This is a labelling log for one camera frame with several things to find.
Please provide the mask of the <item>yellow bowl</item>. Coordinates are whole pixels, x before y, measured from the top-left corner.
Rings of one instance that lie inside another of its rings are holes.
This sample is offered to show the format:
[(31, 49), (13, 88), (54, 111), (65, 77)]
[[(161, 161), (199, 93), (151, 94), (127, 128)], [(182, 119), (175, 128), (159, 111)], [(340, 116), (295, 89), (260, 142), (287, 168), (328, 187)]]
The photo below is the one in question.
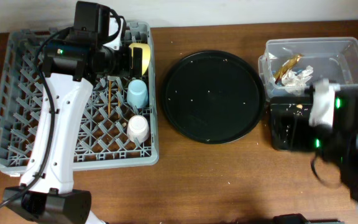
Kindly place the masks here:
[(142, 60), (142, 76), (146, 73), (148, 70), (150, 60), (151, 60), (151, 49), (148, 44), (143, 43), (132, 43), (129, 45), (130, 49), (130, 66), (131, 66), (131, 48), (132, 47), (140, 47), (143, 50), (143, 60)]

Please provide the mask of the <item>blue plastic cup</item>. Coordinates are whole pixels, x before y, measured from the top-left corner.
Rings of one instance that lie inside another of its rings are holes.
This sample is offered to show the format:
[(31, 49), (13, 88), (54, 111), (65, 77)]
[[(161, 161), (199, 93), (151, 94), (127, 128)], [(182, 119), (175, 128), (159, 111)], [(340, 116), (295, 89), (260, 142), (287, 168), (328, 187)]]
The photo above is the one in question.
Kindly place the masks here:
[(131, 107), (142, 109), (149, 101), (147, 85), (144, 81), (135, 79), (129, 83), (127, 90), (127, 102)]

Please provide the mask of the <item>wooden chopstick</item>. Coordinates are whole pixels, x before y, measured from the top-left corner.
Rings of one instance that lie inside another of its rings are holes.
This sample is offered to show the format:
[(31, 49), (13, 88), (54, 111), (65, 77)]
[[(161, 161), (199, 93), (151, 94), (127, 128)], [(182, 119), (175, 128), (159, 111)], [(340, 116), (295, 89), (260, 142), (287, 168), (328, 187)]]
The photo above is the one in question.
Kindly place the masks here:
[(112, 87), (112, 81), (108, 81), (108, 118), (111, 114), (111, 87)]
[(117, 107), (116, 107), (116, 111), (117, 111), (117, 118), (120, 119), (121, 118), (121, 79), (119, 78), (117, 81), (117, 92), (116, 92), (116, 98), (117, 98)]

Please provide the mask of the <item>white tissue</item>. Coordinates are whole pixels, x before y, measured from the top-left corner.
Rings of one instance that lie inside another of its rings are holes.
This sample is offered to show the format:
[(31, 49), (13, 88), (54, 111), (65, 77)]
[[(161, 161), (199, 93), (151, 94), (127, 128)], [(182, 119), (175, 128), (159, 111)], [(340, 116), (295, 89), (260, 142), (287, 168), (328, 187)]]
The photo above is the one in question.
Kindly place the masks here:
[(306, 83), (312, 78), (313, 67), (307, 66), (300, 72), (288, 70), (281, 78), (281, 83), (289, 94), (301, 95), (308, 86)]

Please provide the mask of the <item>pink plastic cup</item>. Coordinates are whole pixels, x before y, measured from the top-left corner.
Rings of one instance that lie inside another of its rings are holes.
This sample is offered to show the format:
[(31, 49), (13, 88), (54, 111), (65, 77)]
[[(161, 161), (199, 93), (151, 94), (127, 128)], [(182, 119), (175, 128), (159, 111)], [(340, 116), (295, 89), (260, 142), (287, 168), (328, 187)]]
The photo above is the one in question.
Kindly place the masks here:
[(141, 115), (135, 115), (130, 118), (127, 124), (127, 137), (134, 142), (135, 139), (139, 143), (145, 142), (150, 135), (150, 128), (147, 119)]

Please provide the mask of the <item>gold snack wrapper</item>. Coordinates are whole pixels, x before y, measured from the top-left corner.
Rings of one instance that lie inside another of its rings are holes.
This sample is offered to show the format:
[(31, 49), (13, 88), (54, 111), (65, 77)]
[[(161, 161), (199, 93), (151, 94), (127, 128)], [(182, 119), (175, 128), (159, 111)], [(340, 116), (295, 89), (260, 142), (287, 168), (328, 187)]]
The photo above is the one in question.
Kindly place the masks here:
[(291, 70), (303, 57), (302, 54), (296, 54), (292, 58), (288, 59), (281, 68), (274, 74), (275, 84), (277, 84), (287, 71)]

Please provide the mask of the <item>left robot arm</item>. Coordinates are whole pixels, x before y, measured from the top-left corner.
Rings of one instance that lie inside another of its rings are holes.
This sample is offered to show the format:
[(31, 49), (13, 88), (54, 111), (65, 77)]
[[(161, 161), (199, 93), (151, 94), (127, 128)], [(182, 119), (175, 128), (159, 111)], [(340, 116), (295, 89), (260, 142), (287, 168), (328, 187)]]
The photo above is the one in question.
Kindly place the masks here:
[(4, 190), (2, 207), (36, 223), (99, 223), (91, 193), (73, 186), (73, 159), (96, 80), (145, 73), (142, 51), (121, 47), (125, 31), (114, 9), (78, 1), (73, 25), (37, 49), (43, 95), (35, 142), (19, 185)]

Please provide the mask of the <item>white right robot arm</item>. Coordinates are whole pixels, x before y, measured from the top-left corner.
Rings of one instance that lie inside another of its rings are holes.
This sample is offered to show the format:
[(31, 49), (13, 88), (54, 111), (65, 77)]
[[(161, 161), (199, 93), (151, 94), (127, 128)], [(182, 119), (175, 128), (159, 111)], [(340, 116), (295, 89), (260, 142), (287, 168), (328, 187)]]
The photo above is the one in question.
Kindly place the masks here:
[(335, 165), (340, 182), (322, 178), (329, 188), (345, 185), (358, 203), (358, 90), (342, 90), (338, 83), (322, 79), (305, 96), (276, 96), (269, 102), (272, 146), (278, 151), (313, 153), (315, 162)]

